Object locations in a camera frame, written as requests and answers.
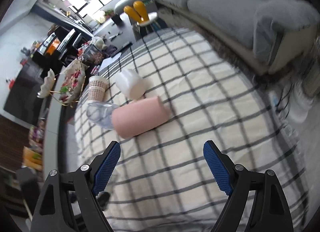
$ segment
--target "white plush toy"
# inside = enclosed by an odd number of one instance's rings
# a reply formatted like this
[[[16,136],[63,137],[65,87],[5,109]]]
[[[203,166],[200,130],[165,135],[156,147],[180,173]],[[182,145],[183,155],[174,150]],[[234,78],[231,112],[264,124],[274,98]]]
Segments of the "white plush toy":
[[[91,40],[88,41],[88,44],[93,43],[98,49],[103,50],[106,49],[108,46],[105,45],[103,39],[101,37],[93,37]]]

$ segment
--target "white plastic object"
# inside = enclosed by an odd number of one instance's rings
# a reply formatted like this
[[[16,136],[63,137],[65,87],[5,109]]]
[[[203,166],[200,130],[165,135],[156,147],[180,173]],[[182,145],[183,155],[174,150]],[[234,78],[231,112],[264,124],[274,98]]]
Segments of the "white plastic object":
[[[313,105],[313,99],[305,95],[301,87],[301,82],[295,83],[290,93],[289,104],[288,120],[298,124],[303,123]]]
[[[146,91],[142,77],[127,68],[116,74],[116,86],[130,99],[139,99]]]

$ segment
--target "wooden door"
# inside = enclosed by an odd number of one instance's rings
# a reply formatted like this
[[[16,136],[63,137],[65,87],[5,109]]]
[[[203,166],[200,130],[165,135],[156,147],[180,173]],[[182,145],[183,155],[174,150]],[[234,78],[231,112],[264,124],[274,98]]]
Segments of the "wooden door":
[[[23,147],[29,130],[0,115],[0,166],[11,171],[21,168]]]

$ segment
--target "patterned paper cup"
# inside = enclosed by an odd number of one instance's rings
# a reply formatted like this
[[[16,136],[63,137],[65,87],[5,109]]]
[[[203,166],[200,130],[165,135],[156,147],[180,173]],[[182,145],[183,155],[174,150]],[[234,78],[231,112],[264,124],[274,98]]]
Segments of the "patterned paper cup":
[[[108,84],[108,80],[104,77],[93,76],[89,78],[88,103],[102,102]]]
[[[104,91],[102,91],[101,88],[89,88],[87,102],[102,102],[103,97]]]
[[[102,92],[105,92],[109,82],[106,78],[100,76],[93,76],[89,78],[89,90],[91,88],[100,89]]]

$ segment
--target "white grid pattern fabric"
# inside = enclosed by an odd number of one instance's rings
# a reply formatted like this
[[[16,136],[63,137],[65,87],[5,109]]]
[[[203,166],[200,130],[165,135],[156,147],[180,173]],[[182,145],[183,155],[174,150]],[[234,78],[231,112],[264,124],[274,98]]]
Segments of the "white grid pattern fabric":
[[[121,106],[130,102],[115,85],[115,74],[124,67],[143,77],[148,84],[145,97],[160,96],[172,117],[124,140],[87,119],[84,91],[75,114],[79,164],[90,163],[113,140],[121,145],[104,212],[114,231],[183,231],[185,224],[195,228],[192,231],[212,227],[227,196],[203,157],[207,140],[248,170],[274,170],[295,231],[301,230],[308,187],[297,140],[287,134],[260,90],[219,58],[200,34],[188,29],[152,33],[109,65],[100,74],[110,81],[105,101]],[[252,202],[249,194],[238,231],[244,231]]]

